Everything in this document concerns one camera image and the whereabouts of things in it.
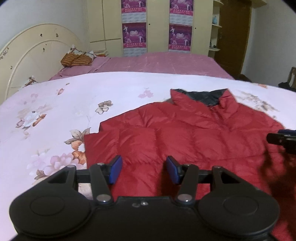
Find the cream corner shelf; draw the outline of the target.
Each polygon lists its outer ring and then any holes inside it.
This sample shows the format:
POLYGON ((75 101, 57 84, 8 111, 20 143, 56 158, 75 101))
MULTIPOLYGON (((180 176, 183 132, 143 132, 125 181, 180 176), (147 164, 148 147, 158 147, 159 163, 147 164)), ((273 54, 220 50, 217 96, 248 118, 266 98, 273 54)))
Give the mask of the cream corner shelf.
POLYGON ((212 11, 212 28, 211 28, 211 37, 209 43, 209 52, 208 56, 211 58, 215 57, 215 53, 219 52, 220 49, 217 47, 218 45, 218 32, 222 28, 220 25, 220 9, 224 4, 222 1, 213 0, 213 11, 212 11))

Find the black bag on chair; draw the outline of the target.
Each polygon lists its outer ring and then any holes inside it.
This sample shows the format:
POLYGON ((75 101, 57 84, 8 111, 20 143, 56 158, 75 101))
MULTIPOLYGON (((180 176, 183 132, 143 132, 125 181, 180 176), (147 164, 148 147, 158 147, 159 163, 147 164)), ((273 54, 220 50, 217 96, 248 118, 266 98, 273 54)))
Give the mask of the black bag on chair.
POLYGON ((286 89, 286 90, 290 90, 290 91, 293 91, 293 92, 296 92, 296 89, 291 87, 288 82, 281 82, 279 85, 278 85, 279 88, 283 88, 283 89, 286 89))

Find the lower right purple poster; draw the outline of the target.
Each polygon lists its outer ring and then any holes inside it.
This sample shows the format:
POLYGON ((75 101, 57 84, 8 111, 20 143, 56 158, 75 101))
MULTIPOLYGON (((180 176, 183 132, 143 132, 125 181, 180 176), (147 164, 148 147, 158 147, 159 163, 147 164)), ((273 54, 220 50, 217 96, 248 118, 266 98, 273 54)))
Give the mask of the lower right purple poster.
POLYGON ((190 52, 192 26, 170 24, 169 30, 169 51, 190 52))

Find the floral white bed quilt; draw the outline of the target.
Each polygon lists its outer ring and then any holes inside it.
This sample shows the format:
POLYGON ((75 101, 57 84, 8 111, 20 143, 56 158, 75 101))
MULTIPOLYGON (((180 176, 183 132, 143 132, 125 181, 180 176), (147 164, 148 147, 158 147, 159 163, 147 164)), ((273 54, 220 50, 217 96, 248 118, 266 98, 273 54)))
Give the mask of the floral white bed quilt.
POLYGON ((25 87, 1 105, 1 183, 22 187, 67 164, 84 168, 83 136, 99 123, 151 102, 171 89, 229 89, 235 99, 295 128, 295 93, 278 87, 200 75, 106 72, 25 87))

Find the pink checked bed sheet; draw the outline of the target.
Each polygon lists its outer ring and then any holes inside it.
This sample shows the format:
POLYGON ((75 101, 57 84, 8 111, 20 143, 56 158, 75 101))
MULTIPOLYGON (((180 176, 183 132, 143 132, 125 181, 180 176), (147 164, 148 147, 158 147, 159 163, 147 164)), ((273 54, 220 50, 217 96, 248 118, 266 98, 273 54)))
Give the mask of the pink checked bed sheet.
POLYGON ((64 67, 50 79, 100 72, 149 72, 233 78, 213 58, 205 55, 155 52, 134 57, 96 57, 89 66, 64 67))

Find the purple poster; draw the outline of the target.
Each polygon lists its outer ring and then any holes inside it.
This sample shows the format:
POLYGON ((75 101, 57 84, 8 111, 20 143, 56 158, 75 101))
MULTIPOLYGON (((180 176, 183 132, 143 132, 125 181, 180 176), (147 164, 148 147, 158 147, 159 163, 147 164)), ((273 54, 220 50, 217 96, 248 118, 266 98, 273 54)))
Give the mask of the purple poster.
POLYGON ((193 16, 193 0, 170 0, 170 14, 193 16))
POLYGON ((123 48, 146 48, 147 47, 147 24, 123 23, 122 24, 123 48))
POLYGON ((121 12, 123 14, 145 13, 146 11, 146 0, 121 0, 121 12))
POLYGON ((170 24, 169 30, 169 51, 190 52, 192 26, 170 24))

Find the brown wooden door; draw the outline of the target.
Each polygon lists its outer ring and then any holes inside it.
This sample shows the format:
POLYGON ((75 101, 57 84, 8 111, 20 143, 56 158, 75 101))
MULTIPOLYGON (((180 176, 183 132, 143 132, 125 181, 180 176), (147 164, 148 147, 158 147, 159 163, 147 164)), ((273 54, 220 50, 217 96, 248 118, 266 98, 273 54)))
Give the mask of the brown wooden door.
POLYGON ((220 9, 218 49, 215 61, 233 78, 238 79, 243 68, 248 45, 251 1, 225 0, 220 9))

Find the lower left purple poster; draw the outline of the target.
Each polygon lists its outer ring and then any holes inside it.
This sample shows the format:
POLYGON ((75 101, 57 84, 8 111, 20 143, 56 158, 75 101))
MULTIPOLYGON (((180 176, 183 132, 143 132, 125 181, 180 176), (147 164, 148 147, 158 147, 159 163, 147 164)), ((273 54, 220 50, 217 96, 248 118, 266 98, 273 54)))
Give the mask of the lower left purple poster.
POLYGON ((147 24, 123 23, 122 24, 123 48, 146 48, 147 47, 147 24))

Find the upper left purple poster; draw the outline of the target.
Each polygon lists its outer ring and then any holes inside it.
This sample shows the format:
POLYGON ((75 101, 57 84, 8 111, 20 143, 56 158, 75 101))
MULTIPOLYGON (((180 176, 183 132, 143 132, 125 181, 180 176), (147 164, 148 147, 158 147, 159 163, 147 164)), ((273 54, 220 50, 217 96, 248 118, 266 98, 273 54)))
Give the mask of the upper left purple poster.
POLYGON ((121 0, 121 12, 123 14, 145 13, 146 11, 146 0, 121 0))

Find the upper right purple poster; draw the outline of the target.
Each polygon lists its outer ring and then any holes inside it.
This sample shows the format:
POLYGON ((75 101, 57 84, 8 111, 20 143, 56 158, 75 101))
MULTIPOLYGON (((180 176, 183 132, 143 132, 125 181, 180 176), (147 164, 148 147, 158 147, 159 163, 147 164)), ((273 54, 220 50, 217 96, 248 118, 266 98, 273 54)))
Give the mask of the upper right purple poster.
POLYGON ((170 14, 193 16, 193 0, 170 0, 170 14))

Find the cream rounded headboard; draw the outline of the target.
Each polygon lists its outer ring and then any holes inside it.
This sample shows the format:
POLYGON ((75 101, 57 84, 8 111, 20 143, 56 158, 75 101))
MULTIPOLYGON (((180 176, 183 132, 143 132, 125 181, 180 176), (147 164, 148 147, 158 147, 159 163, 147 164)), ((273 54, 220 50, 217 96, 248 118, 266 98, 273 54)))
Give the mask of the cream rounded headboard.
POLYGON ((30 77, 48 81, 62 69, 60 63, 72 46, 85 45, 68 28, 39 24, 17 34, 1 50, 1 103, 16 93, 30 77))

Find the wooden chair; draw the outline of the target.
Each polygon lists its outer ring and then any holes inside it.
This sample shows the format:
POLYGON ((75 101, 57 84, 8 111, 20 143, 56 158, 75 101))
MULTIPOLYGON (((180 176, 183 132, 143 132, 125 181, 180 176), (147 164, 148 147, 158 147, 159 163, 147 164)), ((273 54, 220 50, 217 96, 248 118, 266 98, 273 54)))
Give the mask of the wooden chair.
POLYGON ((287 83, 290 87, 295 88, 296 85, 296 67, 292 67, 288 75, 287 83))

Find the cream wardrobe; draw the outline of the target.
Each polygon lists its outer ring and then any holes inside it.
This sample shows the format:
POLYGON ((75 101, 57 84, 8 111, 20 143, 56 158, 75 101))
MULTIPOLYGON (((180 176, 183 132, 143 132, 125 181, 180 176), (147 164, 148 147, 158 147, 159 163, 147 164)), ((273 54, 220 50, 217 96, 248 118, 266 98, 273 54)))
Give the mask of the cream wardrobe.
MULTIPOLYGON (((194 1, 191 53, 208 55, 213 1, 194 1)), ((169 1, 147 1, 147 51, 169 49, 169 1)), ((91 50, 124 56, 121 1, 86 1, 86 22, 91 50)))

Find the red down jacket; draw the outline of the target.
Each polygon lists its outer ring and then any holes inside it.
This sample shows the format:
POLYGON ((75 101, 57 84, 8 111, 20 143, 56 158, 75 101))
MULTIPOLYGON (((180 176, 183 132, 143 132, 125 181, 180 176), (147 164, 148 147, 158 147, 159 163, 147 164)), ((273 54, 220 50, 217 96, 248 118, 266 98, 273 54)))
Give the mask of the red down jacket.
POLYGON ((273 234, 295 240, 295 156, 266 141, 267 134, 281 129, 267 114, 238 103, 227 89, 173 89, 169 101, 103 121, 84 144, 88 166, 122 157, 114 197, 175 196, 168 156, 201 169, 222 166, 278 201, 280 219, 273 234))

